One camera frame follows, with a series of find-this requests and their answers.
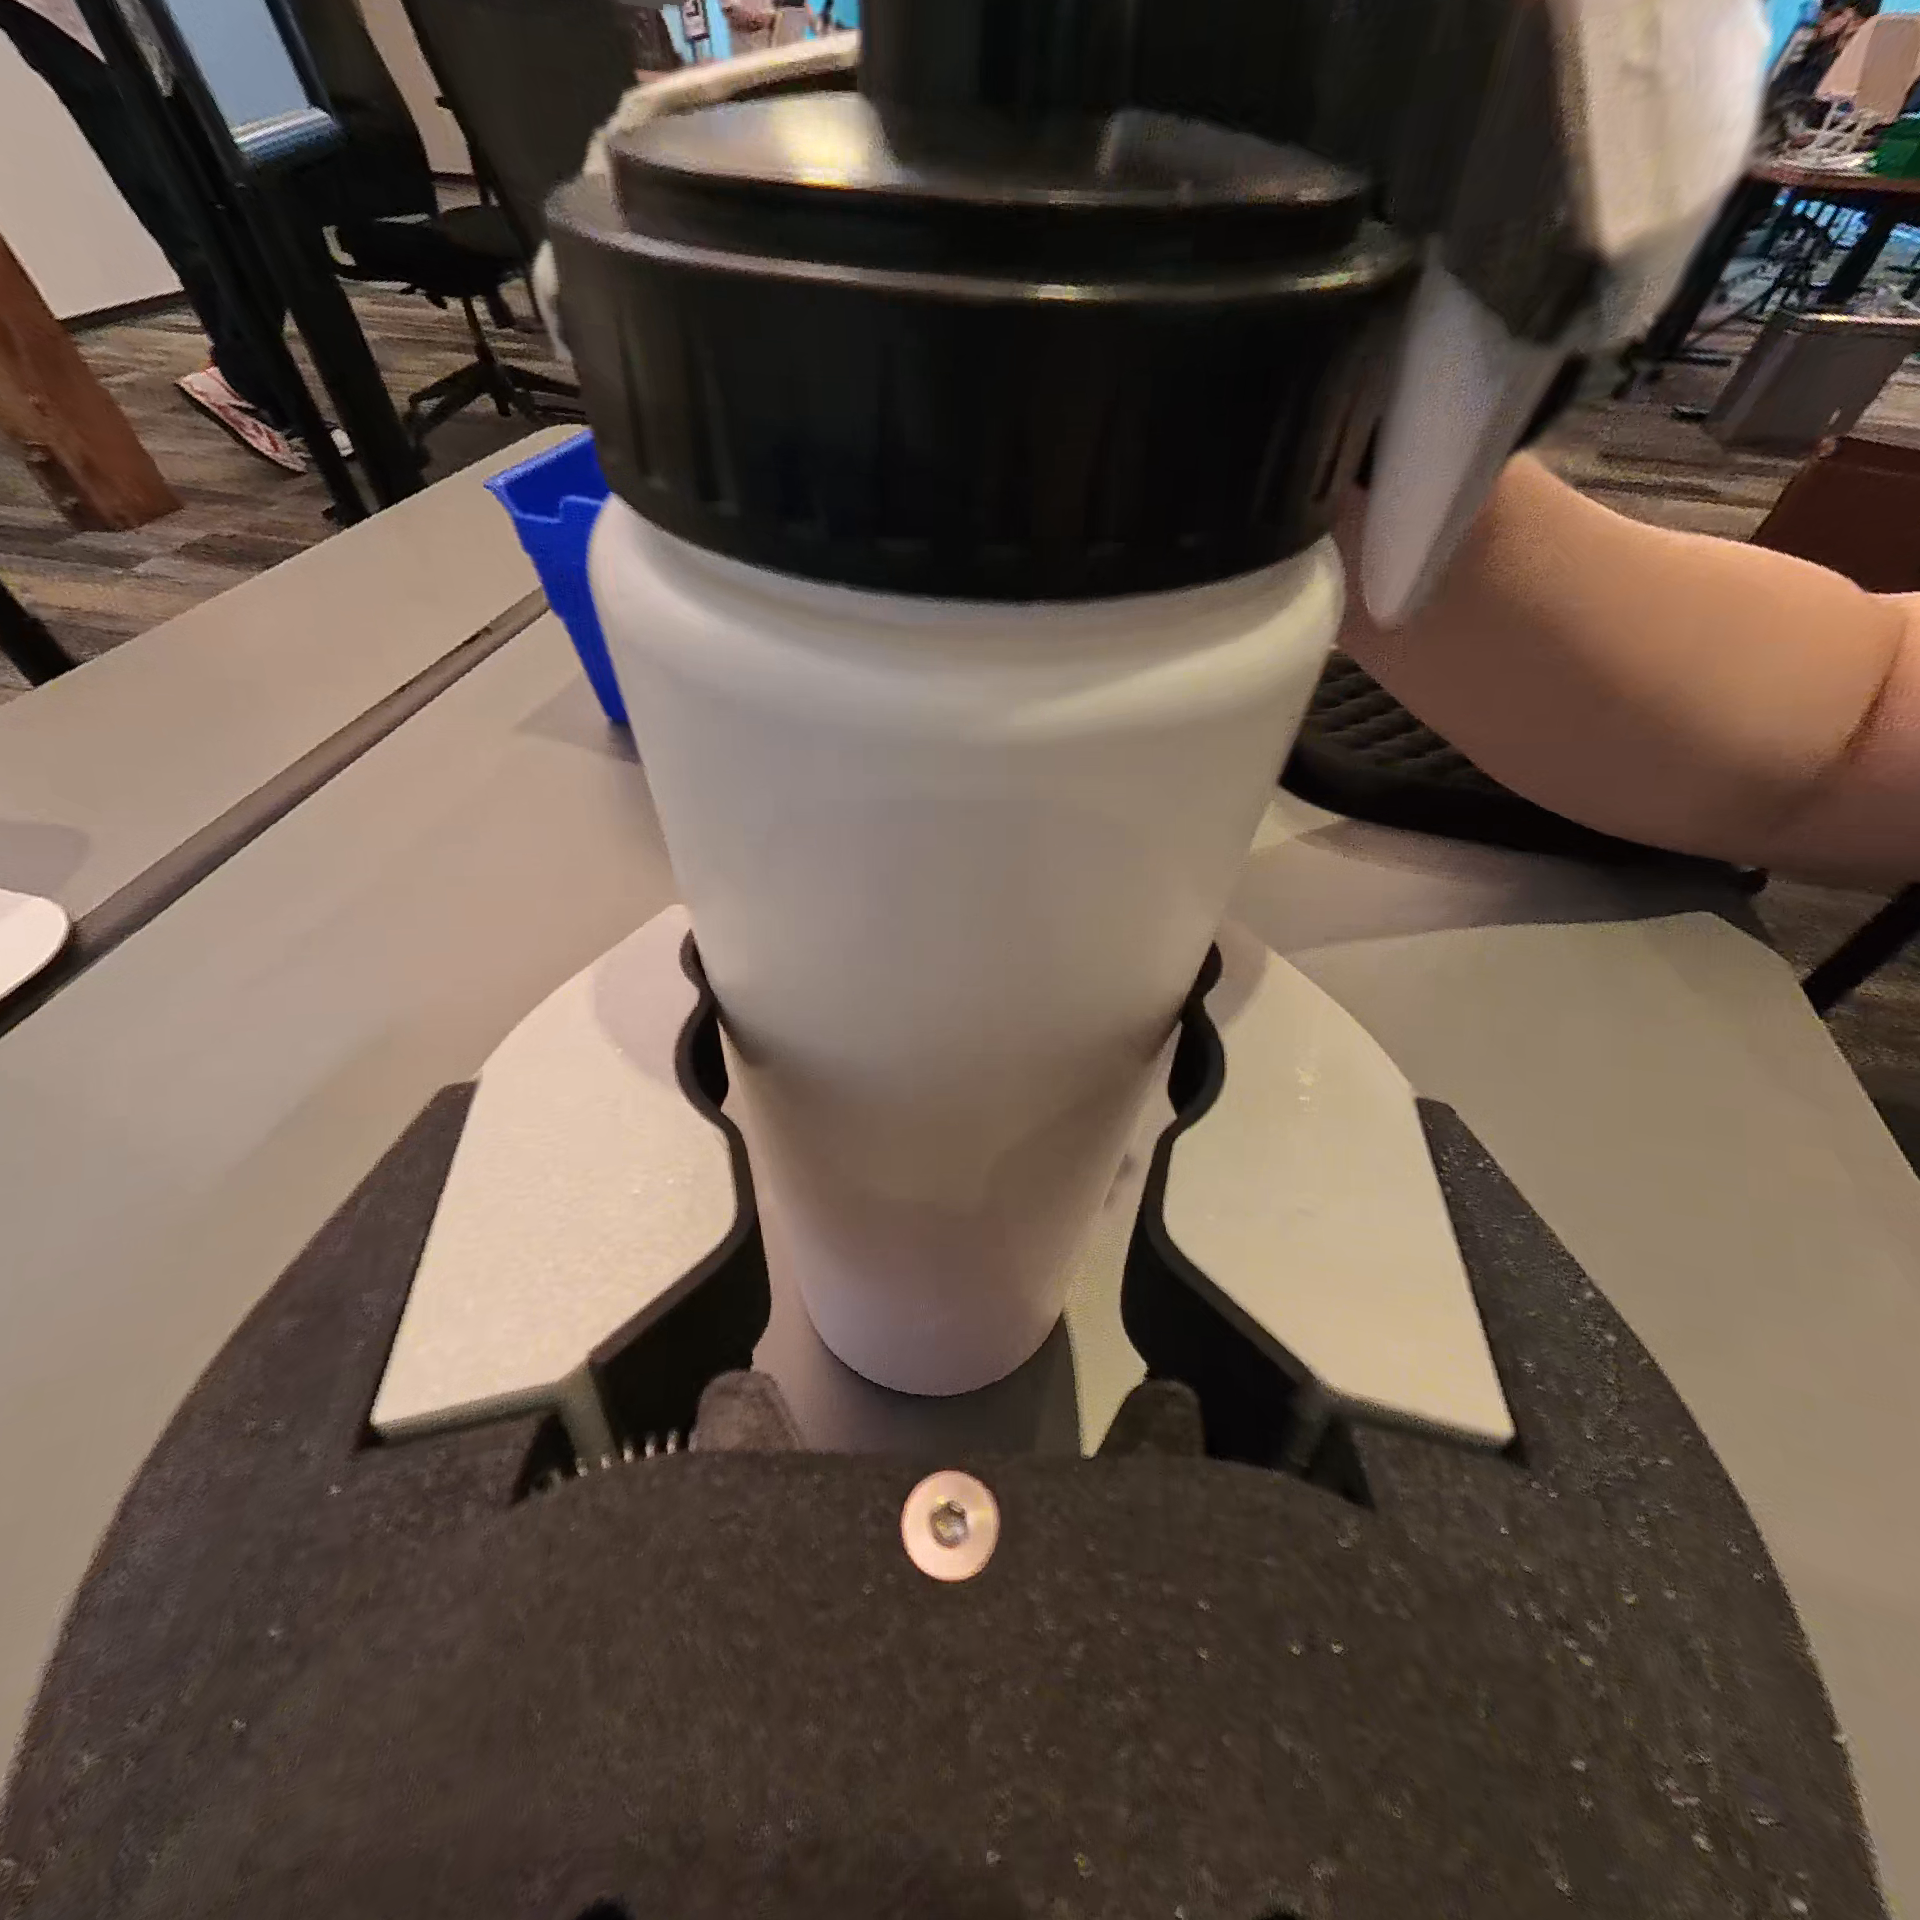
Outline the wooden table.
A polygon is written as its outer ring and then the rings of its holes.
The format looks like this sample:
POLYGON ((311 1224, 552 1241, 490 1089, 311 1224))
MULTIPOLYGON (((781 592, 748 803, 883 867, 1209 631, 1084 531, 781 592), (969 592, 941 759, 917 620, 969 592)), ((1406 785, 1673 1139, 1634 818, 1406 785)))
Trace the wooden table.
POLYGON ((1751 183, 1764 187, 1768 225, 1760 254, 1788 249, 1788 260, 1755 304, 1758 317, 1779 309, 1851 309, 1895 234, 1900 226, 1917 232, 1917 177, 1879 175, 1869 164, 1768 158, 1751 168, 1751 183), (1783 242, 1804 203, 1828 210, 1832 215, 1855 211, 1859 234, 1842 245, 1828 226, 1813 226, 1813 239, 1783 242))

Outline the blue plastic bin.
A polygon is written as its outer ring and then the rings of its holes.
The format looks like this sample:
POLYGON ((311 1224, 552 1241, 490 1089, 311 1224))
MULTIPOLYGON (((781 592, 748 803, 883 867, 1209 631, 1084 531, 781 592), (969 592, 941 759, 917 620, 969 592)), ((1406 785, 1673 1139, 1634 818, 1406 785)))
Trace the blue plastic bin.
POLYGON ((620 699, 589 573, 593 534, 604 505, 610 501, 596 434, 575 430, 548 452, 518 460, 517 465, 485 477, 485 492, 508 510, 517 543, 537 573, 547 605, 565 624, 599 713, 610 726, 631 732, 631 709, 620 699))

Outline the black bottle lid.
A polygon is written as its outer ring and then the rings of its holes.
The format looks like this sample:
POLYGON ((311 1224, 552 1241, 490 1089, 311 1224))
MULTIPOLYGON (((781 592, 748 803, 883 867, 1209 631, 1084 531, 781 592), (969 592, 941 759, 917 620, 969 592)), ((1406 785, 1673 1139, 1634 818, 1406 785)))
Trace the black bottle lid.
POLYGON ((552 191, 610 492, 810 583, 1098 602, 1316 544, 1416 249, 1356 169, 1138 97, 1140 4, 864 4, 552 191))

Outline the black office chair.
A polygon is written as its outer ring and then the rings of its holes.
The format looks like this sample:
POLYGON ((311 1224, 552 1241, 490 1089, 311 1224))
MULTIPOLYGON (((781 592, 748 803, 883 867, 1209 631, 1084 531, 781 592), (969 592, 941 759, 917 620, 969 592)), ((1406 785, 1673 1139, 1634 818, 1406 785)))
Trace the black office chair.
POLYGON ((527 254, 547 202, 642 77, 631 4, 406 4, 479 175, 527 254))
POLYGON ((475 401, 508 422, 581 422, 581 389, 503 361, 490 328, 512 328, 503 298, 530 258, 497 203, 441 203, 415 114, 358 4, 290 4, 300 47, 322 80, 338 140, 291 168, 291 193, 322 232, 341 282, 394 285, 456 309, 475 361, 406 396, 401 427, 416 452, 475 401))
POLYGON ((1904 886, 1804 976, 1823 1017, 1917 943, 1917 898, 1920 886, 1904 886))

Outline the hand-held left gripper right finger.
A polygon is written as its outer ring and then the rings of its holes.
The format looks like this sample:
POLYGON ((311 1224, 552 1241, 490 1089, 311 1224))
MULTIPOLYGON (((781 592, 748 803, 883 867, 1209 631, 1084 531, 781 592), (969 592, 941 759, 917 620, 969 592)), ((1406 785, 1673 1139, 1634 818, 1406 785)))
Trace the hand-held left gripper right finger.
POLYGON ((1167 1057, 1122 1267, 1149 1384, 1209 1461, 1364 1501, 1364 1432, 1504 1453, 1520 1429, 1406 1073, 1224 924, 1167 1057))

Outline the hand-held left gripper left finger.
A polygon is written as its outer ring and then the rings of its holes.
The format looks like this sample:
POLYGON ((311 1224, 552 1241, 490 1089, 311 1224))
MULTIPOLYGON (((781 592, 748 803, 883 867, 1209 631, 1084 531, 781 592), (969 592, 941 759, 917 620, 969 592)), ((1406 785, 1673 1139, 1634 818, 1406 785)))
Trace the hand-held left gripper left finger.
POLYGON ((666 905, 552 990, 475 1081, 372 1402, 416 1442, 556 1419, 583 1469, 691 1442, 771 1325, 715 1001, 666 905))

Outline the wooden post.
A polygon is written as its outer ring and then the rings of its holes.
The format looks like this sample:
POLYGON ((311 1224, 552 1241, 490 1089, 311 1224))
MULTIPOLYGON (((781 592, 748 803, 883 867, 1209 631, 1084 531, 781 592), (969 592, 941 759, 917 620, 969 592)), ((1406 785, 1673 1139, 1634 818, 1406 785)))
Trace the wooden post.
POLYGON ((136 531, 181 510, 133 422, 4 242, 4 441, 80 531, 136 531))

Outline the brown cardboard box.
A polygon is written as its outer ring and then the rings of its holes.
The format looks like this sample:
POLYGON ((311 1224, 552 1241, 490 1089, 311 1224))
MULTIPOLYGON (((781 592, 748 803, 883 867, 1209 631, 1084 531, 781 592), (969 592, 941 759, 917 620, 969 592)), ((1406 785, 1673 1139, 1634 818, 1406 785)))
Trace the brown cardboard box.
POLYGON ((1917 595, 1917 447, 1823 442, 1751 538, 1876 595, 1917 595))

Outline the grey metal box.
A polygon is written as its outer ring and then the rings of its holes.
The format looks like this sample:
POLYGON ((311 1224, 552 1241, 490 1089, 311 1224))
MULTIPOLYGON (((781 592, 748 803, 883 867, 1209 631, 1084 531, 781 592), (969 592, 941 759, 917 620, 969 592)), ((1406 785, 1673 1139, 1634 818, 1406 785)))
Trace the grey metal box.
POLYGON ((1859 425, 1914 353, 1917 309, 1777 316, 1700 425, 1727 452, 1813 456, 1859 425))

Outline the white plastic bottle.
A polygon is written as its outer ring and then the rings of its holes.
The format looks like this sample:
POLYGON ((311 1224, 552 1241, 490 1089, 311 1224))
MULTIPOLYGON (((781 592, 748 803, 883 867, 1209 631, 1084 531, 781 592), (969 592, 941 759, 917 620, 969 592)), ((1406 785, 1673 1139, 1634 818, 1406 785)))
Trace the white plastic bottle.
POLYGON ((947 602, 723 560, 610 496, 593 592, 778 1276, 888 1389, 1000 1384, 1065 1315, 1268 810, 1339 544, 947 602))

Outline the black framed sign easel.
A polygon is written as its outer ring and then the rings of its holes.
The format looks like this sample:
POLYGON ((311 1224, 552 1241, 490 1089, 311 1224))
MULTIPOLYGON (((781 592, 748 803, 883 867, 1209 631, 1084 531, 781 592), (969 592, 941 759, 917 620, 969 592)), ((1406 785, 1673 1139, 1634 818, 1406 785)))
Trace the black framed sign easel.
POLYGON ((290 4, 80 4, 341 525, 422 492, 368 335, 291 175, 344 143, 290 4))

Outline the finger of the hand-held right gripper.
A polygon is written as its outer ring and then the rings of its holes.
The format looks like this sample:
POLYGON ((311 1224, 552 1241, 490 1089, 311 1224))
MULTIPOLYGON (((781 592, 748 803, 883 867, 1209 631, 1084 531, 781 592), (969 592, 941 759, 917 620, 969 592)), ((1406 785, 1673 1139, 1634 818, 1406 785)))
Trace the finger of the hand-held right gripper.
POLYGON ((816 37, 744 54, 734 61, 691 64, 682 72, 647 72, 593 134, 581 175, 548 191, 543 211, 552 211, 552 203, 583 177, 610 183, 610 146, 618 134, 638 134, 657 117, 695 114, 734 97, 858 88, 858 67, 860 37, 816 37))

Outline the person's right forearm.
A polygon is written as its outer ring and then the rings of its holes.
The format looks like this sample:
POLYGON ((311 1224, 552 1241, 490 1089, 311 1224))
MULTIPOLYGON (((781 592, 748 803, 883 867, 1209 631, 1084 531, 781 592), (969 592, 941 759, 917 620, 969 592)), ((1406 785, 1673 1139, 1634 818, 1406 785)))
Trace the person's right forearm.
POLYGON ((1587 831, 1797 877, 1917 884, 1917 595, 1648 525, 1514 456, 1427 602, 1339 648, 1587 831))

